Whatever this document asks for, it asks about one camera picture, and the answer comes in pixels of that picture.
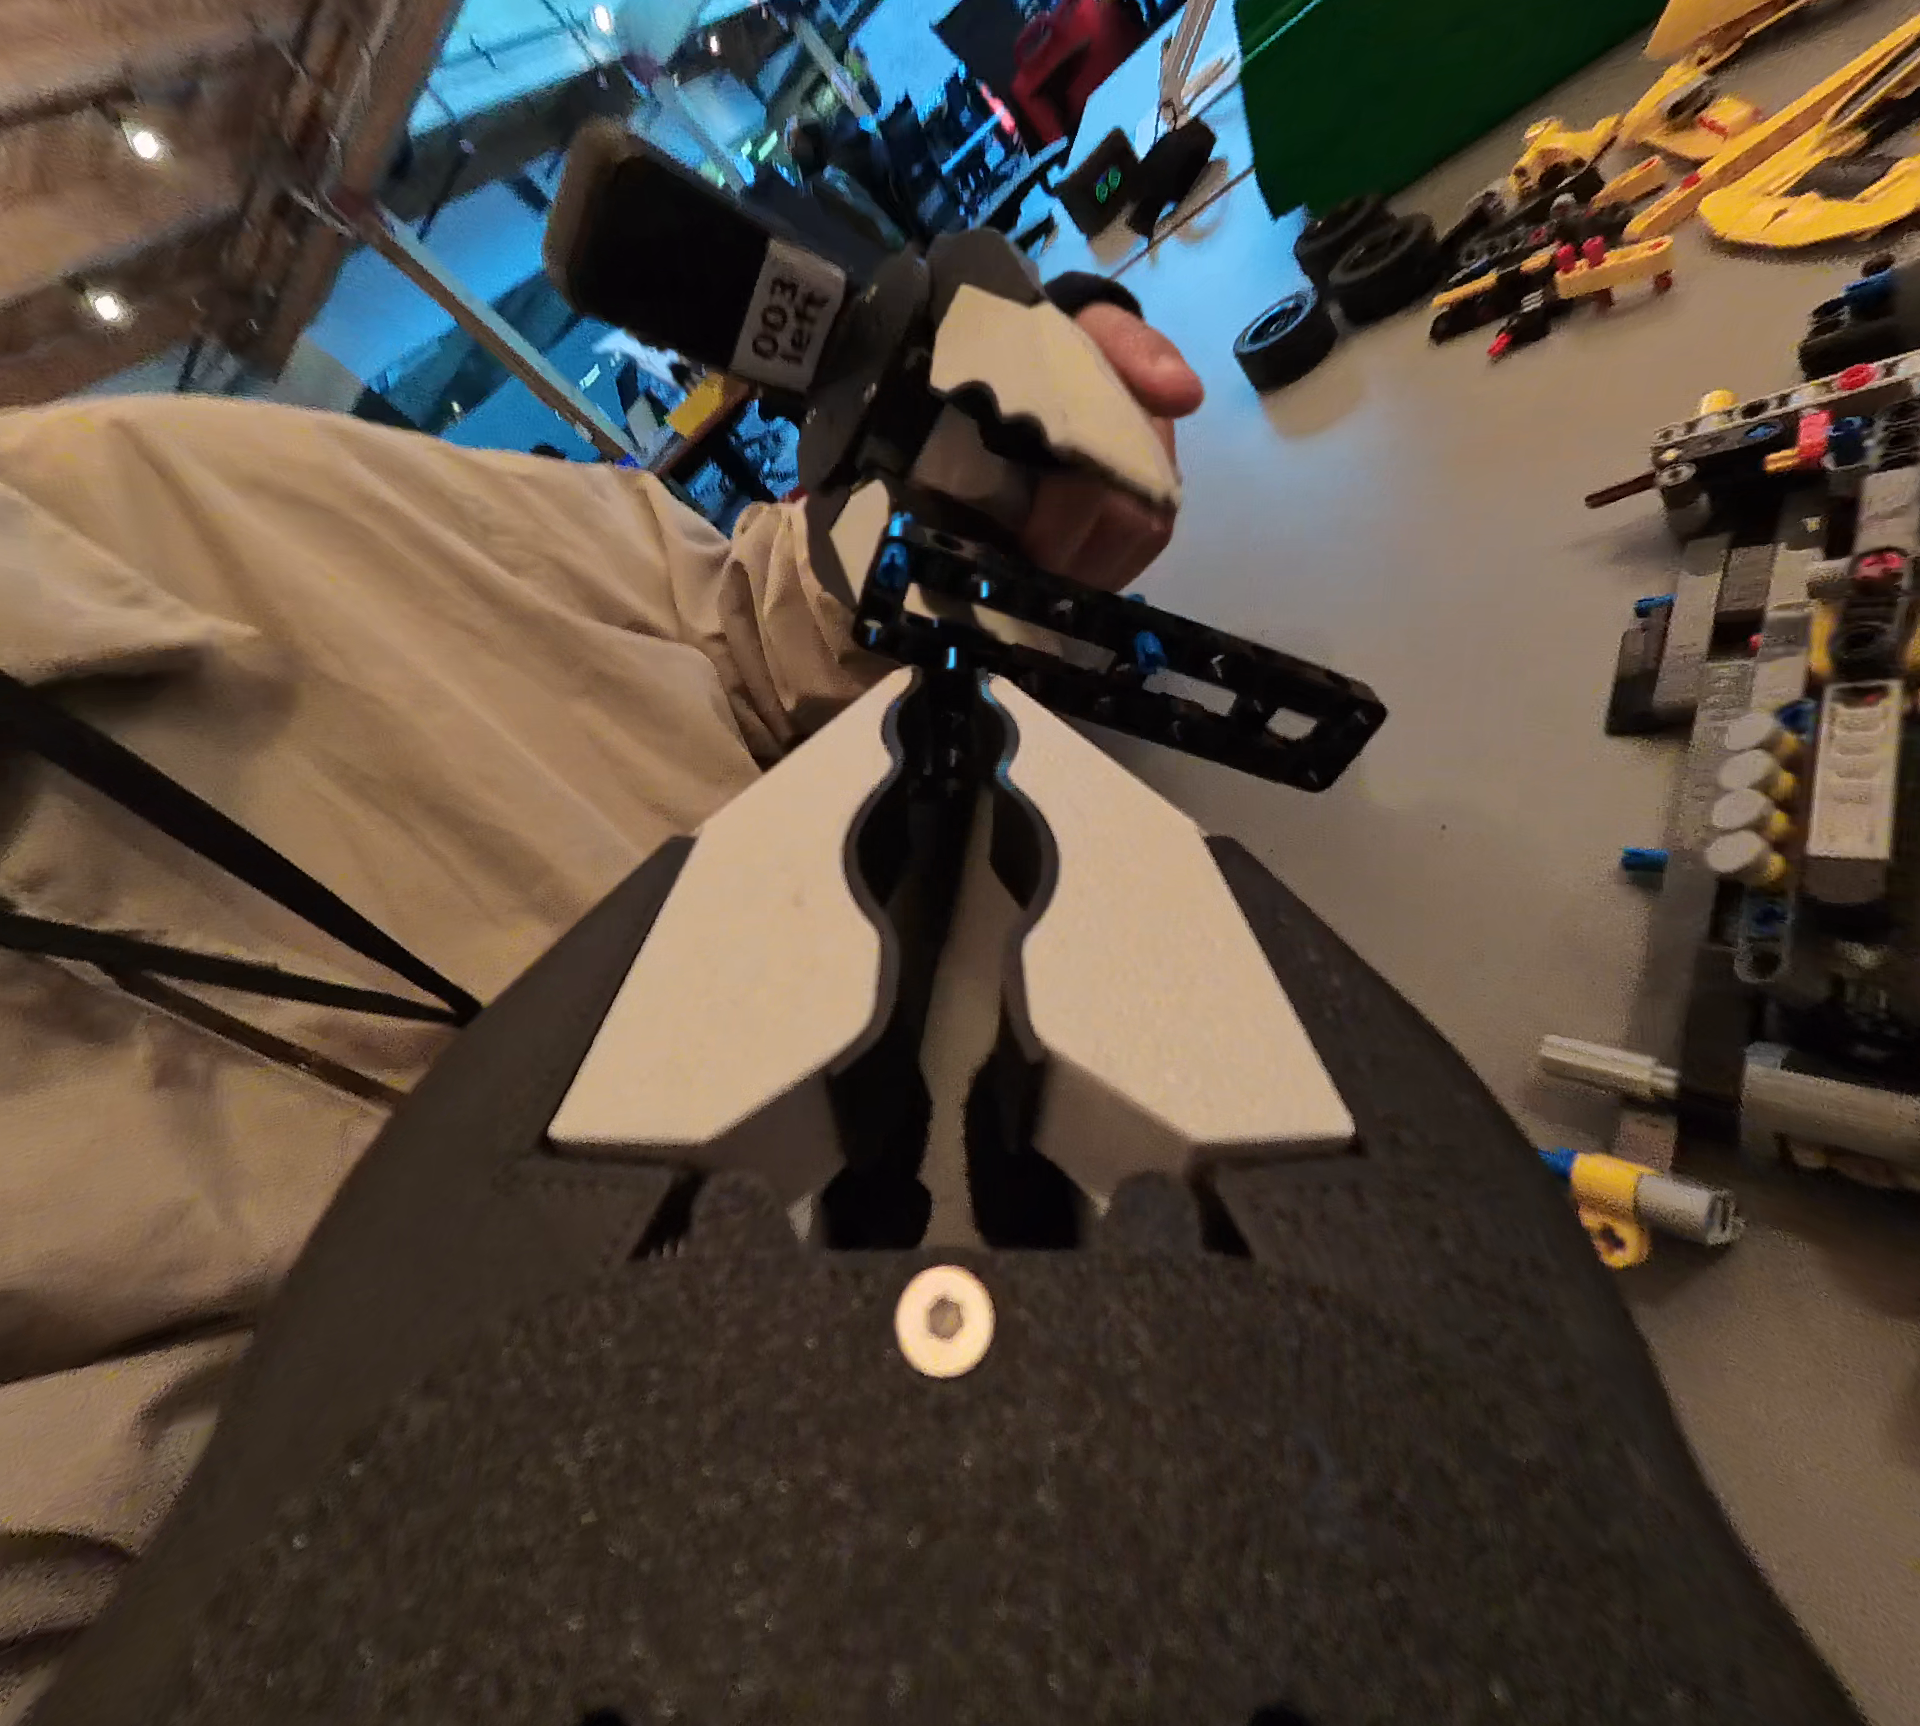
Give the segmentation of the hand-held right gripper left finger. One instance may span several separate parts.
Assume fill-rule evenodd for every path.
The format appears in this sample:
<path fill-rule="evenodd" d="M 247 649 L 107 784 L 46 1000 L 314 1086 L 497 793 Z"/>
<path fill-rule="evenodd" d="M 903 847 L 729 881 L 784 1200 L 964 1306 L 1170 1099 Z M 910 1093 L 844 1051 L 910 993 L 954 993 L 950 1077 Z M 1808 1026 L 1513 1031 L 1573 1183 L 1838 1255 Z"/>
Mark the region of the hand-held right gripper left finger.
<path fill-rule="evenodd" d="M 940 802 L 894 670 L 693 834 L 543 1137 L 594 1164 L 759 1177 L 827 1225 L 924 1225 L 917 1049 Z"/>

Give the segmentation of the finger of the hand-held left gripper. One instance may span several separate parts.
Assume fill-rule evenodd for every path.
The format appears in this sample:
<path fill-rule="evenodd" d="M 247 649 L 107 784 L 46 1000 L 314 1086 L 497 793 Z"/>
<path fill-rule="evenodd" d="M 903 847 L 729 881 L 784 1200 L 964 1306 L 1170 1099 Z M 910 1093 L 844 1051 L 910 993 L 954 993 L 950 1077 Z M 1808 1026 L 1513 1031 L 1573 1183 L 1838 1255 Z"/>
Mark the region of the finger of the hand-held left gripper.
<path fill-rule="evenodd" d="M 964 409 L 942 409 L 899 475 L 917 513 L 1030 513 L 1042 474 L 990 449 Z"/>
<path fill-rule="evenodd" d="M 931 332 L 929 394 L 1004 460 L 1067 466 L 1172 513 L 1179 470 L 1156 419 L 1092 336 L 1046 298 L 964 282 Z"/>

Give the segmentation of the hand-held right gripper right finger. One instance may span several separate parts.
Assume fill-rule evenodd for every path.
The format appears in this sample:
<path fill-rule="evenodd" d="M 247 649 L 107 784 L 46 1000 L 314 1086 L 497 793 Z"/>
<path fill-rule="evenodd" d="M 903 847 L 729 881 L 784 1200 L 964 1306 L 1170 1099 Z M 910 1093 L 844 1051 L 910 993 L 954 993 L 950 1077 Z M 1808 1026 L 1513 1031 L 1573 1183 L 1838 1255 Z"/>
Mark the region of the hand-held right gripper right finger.
<path fill-rule="evenodd" d="M 971 734 L 969 1220 L 1076 1225 L 1137 1177 L 1348 1152 L 1211 837 L 1012 681 L 975 686 Z"/>

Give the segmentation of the black toy brick frame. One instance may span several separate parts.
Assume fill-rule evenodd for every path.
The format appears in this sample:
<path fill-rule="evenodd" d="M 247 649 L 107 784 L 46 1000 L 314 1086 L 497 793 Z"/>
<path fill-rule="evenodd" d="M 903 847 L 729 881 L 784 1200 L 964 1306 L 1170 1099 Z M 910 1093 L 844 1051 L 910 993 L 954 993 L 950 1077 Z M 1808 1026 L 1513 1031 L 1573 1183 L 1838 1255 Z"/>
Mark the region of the black toy brick frame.
<path fill-rule="evenodd" d="M 1303 793 L 1327 792 L 1374 741 L 1386 704 L 1363 681 L 1258 640 L 1046 572 L 984 536 L 878 499 L 842 556 L 855 646 L 907 665 L 905 799 L 954 837 L 991 775 L 984 687 Z"/>

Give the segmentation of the person's left forearm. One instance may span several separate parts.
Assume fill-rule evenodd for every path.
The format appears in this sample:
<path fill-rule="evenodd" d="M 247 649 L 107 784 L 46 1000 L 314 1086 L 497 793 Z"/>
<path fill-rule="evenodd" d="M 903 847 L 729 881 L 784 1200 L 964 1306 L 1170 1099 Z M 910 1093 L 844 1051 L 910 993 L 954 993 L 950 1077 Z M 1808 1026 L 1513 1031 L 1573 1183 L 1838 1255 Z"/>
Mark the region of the person's left forearm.
<path fill-rule="evenodd" d="M 445 634 L 563 711 L 691 766 L 768 766 L 892 670 L 855 646 L 806 503 L 751 503 L 731 536 L 660 478 L 358 425 L 399 507 L 396 572 Z"/>

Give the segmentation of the person's left hand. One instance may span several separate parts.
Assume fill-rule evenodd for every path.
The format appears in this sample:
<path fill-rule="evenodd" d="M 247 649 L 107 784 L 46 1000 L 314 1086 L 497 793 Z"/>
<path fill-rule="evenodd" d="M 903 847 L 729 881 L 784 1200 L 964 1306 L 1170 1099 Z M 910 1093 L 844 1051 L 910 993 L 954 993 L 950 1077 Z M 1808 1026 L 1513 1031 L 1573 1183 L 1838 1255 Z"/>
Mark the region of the person's left hand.
<path fill-rule="evenodd" d="M 1178 463 L 1178 421 L 1204 404 L 1188 359 L 1162 332 L 1126 306 L 1090 301 L 1076 324 L 1116 370 L 1150 419 L 1170 466 Z M 1019 548 L 1037 568 L 1077 585 L 1123 594 L 1164 554 L 1179 506 L 1150 503 L 1086 466 L 1042 474 L 1022 522 Z"/>

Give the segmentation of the black device with green lights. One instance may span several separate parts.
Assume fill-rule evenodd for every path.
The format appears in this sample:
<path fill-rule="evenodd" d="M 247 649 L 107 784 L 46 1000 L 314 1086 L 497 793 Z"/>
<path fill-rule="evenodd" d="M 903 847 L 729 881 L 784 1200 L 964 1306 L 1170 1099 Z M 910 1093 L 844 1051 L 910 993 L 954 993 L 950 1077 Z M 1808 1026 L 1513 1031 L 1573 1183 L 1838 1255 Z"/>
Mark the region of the black device with green lights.
<path fill-rule="evenodd" d="M 1049 195 L 1086 238 L 1106 231 L 1133 207 L 1140 152 L 1126 128 L 1107 130 L 1049 183 Z"/>

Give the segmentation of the black toy wheel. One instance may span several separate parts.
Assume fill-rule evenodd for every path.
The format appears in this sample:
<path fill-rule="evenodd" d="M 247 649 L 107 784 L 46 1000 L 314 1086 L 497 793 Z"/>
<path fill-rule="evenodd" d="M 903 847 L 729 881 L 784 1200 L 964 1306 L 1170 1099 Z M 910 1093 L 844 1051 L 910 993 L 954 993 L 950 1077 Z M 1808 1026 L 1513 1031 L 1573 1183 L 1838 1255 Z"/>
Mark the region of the black toy wheel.
<path fill-rule="evenodd" d="M 1433 220 L 1423 211 L 1368 227 L 1327 269 L 1326 295 L 1348 326 L 1388 320 L 1432 298 L 1443 272 Z"/>
<path fill-rule="evenodd" d="M 1232 357 L 1258 394 L 1272 394 L 1318 370 L 1340 340 L 1334 313 L 1314 285 L 1259 312 L 1232 344 Z"/>
<path fill-rule="evenodd" d="M 1294 242 L 1294 260 L 1312 287 L 1326 294 L 1334 265 L 1388 220 L 1389 210 L 1380 193 L 1358 193 L 1334 202 L 1308 218 Z"/>

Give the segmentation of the red chair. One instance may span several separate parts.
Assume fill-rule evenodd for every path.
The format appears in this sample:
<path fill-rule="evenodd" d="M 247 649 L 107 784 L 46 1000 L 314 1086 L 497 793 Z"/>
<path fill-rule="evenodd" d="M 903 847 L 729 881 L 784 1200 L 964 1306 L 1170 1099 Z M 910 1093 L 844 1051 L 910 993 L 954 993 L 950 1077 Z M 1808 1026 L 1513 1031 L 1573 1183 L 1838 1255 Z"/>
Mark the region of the red chair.
<path fill-rule="evenodd" d="M 1072 142 L 1092 94 L 1145 38 L 1130 0 L 1056 0 L 1034 15 L 1013 41 L 1004 94 L 1026 149 Z"/>

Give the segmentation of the small yellow toy connector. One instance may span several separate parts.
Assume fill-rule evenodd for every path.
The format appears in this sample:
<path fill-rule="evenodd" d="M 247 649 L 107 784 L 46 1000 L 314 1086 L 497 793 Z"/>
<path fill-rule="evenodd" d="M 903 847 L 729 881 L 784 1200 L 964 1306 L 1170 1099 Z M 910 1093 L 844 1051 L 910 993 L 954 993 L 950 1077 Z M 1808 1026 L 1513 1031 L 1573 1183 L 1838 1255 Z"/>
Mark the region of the small yellow toy connector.
<path fill-rule="evenodd" d="M 1572 177 L 1596 168 L 1620 135 L 1620 114 L 1611 112 L 1586 128 L 1546 116 L 1521 132 L 1521 149 L 1508 171 L 1513 199 L 1553 197 Z"/>

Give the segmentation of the black yellow red toy subassembly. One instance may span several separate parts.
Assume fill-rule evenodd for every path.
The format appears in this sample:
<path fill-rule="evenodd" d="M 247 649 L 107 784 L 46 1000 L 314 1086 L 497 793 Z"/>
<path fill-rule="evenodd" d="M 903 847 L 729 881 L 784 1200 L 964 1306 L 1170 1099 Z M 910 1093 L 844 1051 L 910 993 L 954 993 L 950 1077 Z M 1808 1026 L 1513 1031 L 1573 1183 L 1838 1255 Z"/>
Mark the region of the black yellow red toy subassembly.
<path fill-rule="evenodd" d="M 1671 287 L 1671 238 L 1632 240 L 1628 202 L 1563 187 L 1459 246 L 1429 300 L 1428 342 L 1488 336 L 1492 363 L 1550 337 L 1580 308 L 1608 309 L 1628 287 Z"/>

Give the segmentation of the yellow toy panel piece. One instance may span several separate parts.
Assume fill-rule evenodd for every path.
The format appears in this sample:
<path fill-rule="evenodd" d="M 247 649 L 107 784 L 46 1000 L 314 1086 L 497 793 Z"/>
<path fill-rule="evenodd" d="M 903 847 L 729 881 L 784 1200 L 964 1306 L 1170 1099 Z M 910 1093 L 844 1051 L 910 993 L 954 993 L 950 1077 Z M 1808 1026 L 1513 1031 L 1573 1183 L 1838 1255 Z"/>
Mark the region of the yellow toy panel piece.
<path fill-rule="evenodd" d="M 1689 59 L 1669 64 L 1618 122 L 1615 146 L 1685 168 L 1706 163 L 1765 120 L 1765 109 L 1721 87 Z"/>

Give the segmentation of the toy car chassis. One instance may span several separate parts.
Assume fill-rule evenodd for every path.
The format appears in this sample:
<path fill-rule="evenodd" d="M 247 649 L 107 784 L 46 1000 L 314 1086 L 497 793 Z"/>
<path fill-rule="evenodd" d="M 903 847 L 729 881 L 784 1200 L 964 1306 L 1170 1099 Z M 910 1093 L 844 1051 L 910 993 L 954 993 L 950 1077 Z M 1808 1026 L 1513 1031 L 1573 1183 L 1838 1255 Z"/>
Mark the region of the toy car chassis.
<path fill-rule="evenodd" d="M 1615 1164 L 1546 1157 L 1614 1266 L 1657 1232 L 1740 1234 L 1729 1194 L 1680 1181 L 1684 1137 L 1915 1191 L 1915 255 L 1874 251 L 1817 301 L 1796 370 L 1706 394 L 1583 498 L 1656 496 L 1675 541 L 1601 729 L 1684 746 L 1661 842 L 1620 851 L 1653 897 L 1651 1047 L 1537 1047 L 1546 1082 L 1609 1108 Z"/>

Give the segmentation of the yellow toy car hood assembly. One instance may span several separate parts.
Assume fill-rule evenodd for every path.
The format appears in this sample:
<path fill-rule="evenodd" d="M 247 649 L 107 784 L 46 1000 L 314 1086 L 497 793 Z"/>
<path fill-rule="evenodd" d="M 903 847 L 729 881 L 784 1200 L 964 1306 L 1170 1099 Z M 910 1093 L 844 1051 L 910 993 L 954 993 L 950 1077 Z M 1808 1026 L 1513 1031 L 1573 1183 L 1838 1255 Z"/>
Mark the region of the yellow toy car hood assembly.
<path fill-rule="evenodd" d="M 1892 146 L 1915 137 L 1915 97 L 1909 15 L 1637 210 L 1626 236 L 1699 221 L 1725 246 L 1763 251 L 1874 240 L 1915 215 L 1915 146 Z"/>

